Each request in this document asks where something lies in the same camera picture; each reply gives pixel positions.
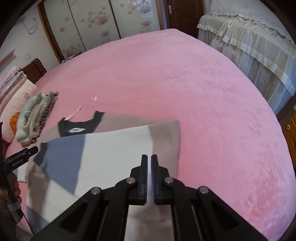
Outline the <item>person's left hand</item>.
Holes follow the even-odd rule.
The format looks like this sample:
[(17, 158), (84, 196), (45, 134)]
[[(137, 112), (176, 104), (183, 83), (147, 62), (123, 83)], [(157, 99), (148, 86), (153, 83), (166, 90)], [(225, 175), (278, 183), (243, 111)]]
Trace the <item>person's left hand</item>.
[(1, 176), (1, 188), (5, 189), (7, 196), (4, 197), (4, 203), (6, 205), (6, 210), (13, 217), (15, 223), (19, 223), (23, 218), (23, 212), (21, 210), (21, 205), (17, 201), (17, 198), (14, 194), (14, 182), (16, 175), (9, 173), (6, 176)]

